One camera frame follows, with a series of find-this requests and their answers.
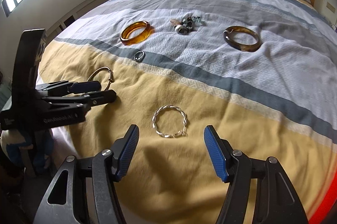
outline blue gripper pad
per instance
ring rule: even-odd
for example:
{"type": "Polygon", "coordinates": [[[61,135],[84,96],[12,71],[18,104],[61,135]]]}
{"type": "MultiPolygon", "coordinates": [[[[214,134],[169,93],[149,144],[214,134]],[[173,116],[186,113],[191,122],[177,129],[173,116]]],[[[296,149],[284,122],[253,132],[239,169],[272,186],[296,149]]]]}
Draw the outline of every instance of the blue gripper pad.
{"type": "Polygon", "coordinates": [[[127,170],[129,169],[130,162],[132,157],[134,156],[134,151],[136,150],[138,140],[139,140],[139,128],[138,126],[135,126],[134,128],[129,128],[131,129],[131,135],[129,136],[128,142],[122,151],[118,163],[118,171],[116,173],[116,177],[121,180],[122,177],[124,177],[127,173],[127,170]]]}
{"type": "Polygon", "coordinates": [[[226,170],[226,158],[208,126],[203,131],[203,138],[205,140],[208,153],[211,157],[216,175],[221,178],[223,182],[227,182],[228,173],[226,170]]]}

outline bed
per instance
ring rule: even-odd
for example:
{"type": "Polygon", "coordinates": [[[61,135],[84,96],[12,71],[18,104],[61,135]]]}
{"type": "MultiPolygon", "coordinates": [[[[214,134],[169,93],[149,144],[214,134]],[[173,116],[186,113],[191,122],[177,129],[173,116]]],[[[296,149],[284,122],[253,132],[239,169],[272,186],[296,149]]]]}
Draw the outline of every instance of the bed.
{"type": "MultiPolygon", "coordinates": [[[[215,223],[227,185],[216,176],[203,141],[213,125],[251,158],[275,156],[291,179],[310,223],[320,223],[336,200],[337,35],[312,7],[314,0],[109,0],[75,21],[46,48],[38,84],[86,81],[113,70],[114,103],[93,107],[78,125],[54,128],[54,162],[109,148],[130,124],[140,129],[127,176],[116,191],[128,223],[215,223]],[[200,16],[186,36],[170,20],[200,16]],[[148,21],[153,33],[125,46],[122,30],[148,21]],[[262,46],[242,52],[222,32],[258,33],[262,46]],[[134,61],[137,51],[142,62],[134,61]],[[165,139],[152,128],[154,112],[179,106],[187,136],[165,139]]],[[[245,36],[238,36],[243,43],[245,36]]],[[[108,73],[96,77],[102,85],[108,73]]],[[[167,111],[158,127],[180,130],[167,111]]],[[[245,223],[251,223],[252,182],[245,223]]]]}

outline silver screw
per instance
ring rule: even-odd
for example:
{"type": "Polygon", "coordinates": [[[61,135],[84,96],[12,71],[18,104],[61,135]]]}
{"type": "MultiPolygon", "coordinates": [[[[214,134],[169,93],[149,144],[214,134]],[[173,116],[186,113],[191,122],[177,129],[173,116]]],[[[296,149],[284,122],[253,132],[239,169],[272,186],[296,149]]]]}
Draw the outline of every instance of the silver screw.
{"type": "Polygon", "coordinates": [[[72,161],[74,161],[75,160],[75,157],[74,156],[67,156],[67,158],[66,158],[66,161],[67,162],[72,162],[72,161]]]}
{"type": "Polygon", "coordinates": [[[103,156],[108,156],[109,154],[111,154],[111,150],[109,150],[109,149],[105,149],[105,150],[103,150],[102,151],[102,153],[101,153],[103,156]]]}
{"type": "Polygon", "coordinates": [[[233,155],[235,155],[236,157],[240,157],[242,156],[242,152],[240,150],[233,150],[233,155]]]}
{"type": "Polygon", "coordinates": [[[274,158],[274,157],[270,157],[270,158],[269,158],[269,162],[270,162],[270,163],[277,163],[277,159],[274,158]]]}

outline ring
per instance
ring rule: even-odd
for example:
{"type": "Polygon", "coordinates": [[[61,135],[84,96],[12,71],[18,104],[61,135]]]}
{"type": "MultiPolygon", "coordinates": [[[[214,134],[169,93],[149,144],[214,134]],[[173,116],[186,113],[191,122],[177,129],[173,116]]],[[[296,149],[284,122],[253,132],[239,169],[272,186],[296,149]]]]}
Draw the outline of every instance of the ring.
{"type": "Polygon", "coordinates": [[[156,130],[156,133],[161,136],[161,137],[166,137],[166,138],[169,138],[169,137],[177,137],[177,136],[184,136],[186,133],[186,125],[187,125],[187,117],[186,117],[186,114],[177,106],[173,106],[173,105],[166,105],[166,106],[163,106],[163,107],[160,107],[153,115],[152,117],[152,127],[156,130]],[[170,109],[175,109],[177,111],[179,111],[181,113],[181,115],[183,116],[184,120],[183,120],[183,130],[182,131],[178,131],[177,133],[175,134],[172,134],[172,135],[166,135],[166,134],[163,134],[161,132],[158,131],[158,128],[157,128],[157,125],[156,125],[156,117],[157,115],[159,114],[159,112],[161,110],[165,110],[167,108],[170,108],[170,109]]]}
{"type": "Polygon", "coordinates": [[[150,35],[150,30],[151,30],[151,26],[147,21],[138,21],[138,22],[132,23],[131,25],[126,27],[121,33],[121,36],[120,36],[121,42],[124,45],[132,45],[132,44],[140,43],[147,39],[147,37],[150,35]],[[145,29],[139,35],[133,38],[129,38],[130,34],[134,30],[137,30],[141,27],[145,27],[145,29]]]}
{"type": "Polygon", "coordinates": [[[235,49],[245,51],[245,52],[255,52],[262,45],[260,37],[257,33],[255,33],[254,31],[252,31],[252,30],[250,30],[246,27],[242,27],[242,26],[228,27],[226,30],[224,30],[223,37],[224,37],[225,41],[230,46],[234,47],[235,49]],[[255,38],[256,43],[251,44],[251,45],[237,43],[236,41],[234,41],[234,40],[232,40],[231,38],[228,37],[228,35],[232,32],[241,32],[241,33],[249,34],[249,35],[251,35],[252,37],[255,38]]]}
{"type": "Polygon", "coordinates": [[[144,57],[145,57],[145,53],[143,51],[138,51],[137,53],[134,54],[134,60],[137,62],[141,62],[144,57]]]}
{"type": "Polygon", "coordinates": [[[93,78],[94,78],[94,76],[97,75],[99,72],[101,72],[101,71],[103,71],[103,70],[108,70],[108,71],[109,71],[109,80],[108,80],[108,83],[107,83],[106,88],[104,89],[104,91],[106,91],[106,90],[109,89],[110,84],[113,82],[113,81],[112,81],[112,75],[113,75],[114,73],[112,72],[112,70],[110,70],[109,67],[101,67],[101,68],[98,68],[95,72],[93,72],[93,73],[91,74],[91,76],[88,78],[87,82],[88,82],[88,81],[92,81],[93,78]]]}

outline bedspread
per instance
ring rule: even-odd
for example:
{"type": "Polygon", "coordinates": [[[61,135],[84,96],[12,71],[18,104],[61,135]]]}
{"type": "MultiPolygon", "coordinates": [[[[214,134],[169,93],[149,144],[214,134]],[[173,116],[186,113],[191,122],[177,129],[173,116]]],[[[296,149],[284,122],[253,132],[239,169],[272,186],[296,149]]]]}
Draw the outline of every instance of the bedspread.
{"type": "MultiPolygon", "coordinates": [[[[336,33],[304,0],[109,0],[47,46],[39,74],[44,82],[86,81],[102,66],[113,70],[117,100],[93,107],[86,122],[54,132],[89,157],[137,124],[139,143],[116,191],[142,218],[215,223],[227,184],[207,153],[207,125],[251,158],[275,156],[311,218],[337,167],[336,44],[336,33]],[[204,24],[178,35],[170,20],[186,16],[200,16],[204,24]],[[154,33],[123,45],[121,31],[143,20],[154,33]],[[257,32],[262,46],[254,53],[230,47],[222,32],[233,25],[257,32]],[[138,50],[145,52],[141,63],[133,60],[138,50]],[[151,118],[164,105],[186,113],[188,136],[156,134],[151,118]]],[[[96,78],[105,86],[108,73],[96,78]]],[[[164,112],[157,125],[178,131],[181,115],[164,112]]],[[[252,219],[254,195],[245,223],[252,219]]]]}

